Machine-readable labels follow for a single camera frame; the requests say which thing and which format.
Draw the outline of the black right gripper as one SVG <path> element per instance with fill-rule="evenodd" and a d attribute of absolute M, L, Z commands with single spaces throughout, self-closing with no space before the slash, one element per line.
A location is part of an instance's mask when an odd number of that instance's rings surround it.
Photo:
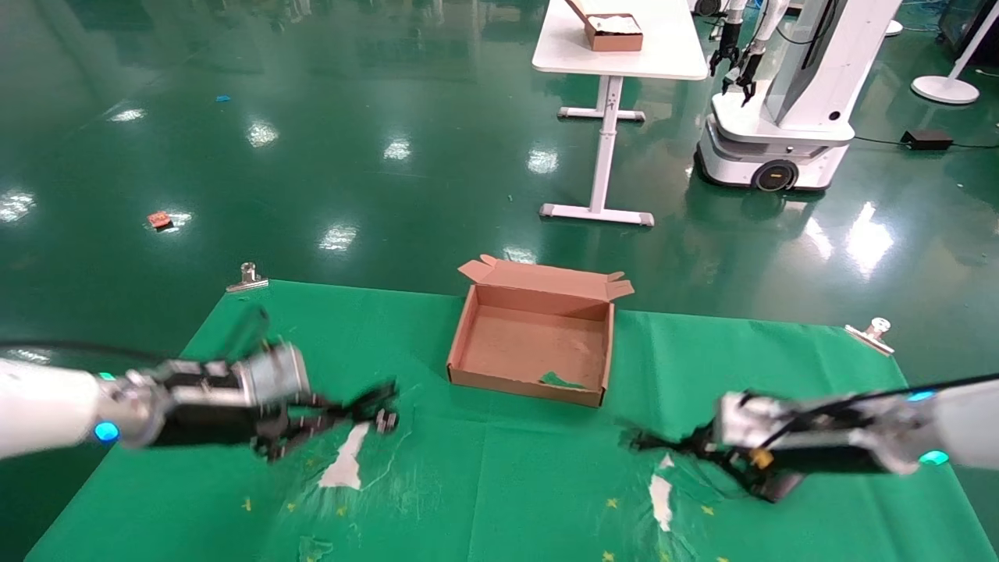
<path fill-rule="evenodd" d="M 866 449 L 849 445 L 792 446 L 756 450 L 722 445 L 710 425 L 679 440 L 663 439 L 663 448 L 688 455 L 692 469 L 719 498 L 754 498 L 767 503 L 784 500 L 813 474 L 886 474 L 888 470 Z M 711 466 L 723 472 L 735 489 L 725 489 L 704 473 Z"/>

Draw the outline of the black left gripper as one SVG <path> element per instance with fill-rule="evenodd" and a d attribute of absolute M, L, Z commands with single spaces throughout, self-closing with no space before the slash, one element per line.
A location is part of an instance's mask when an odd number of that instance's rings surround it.
<path fill-rule="evenodd" d="M 151 395 L 157 423 L 150 448 L 251 446 L 279 461 L 343 421 L 389 422 L 397 417 L 396 382 L 382 382 L 353 399 L 311 391 L 304 375 L 172 375 Z"/>

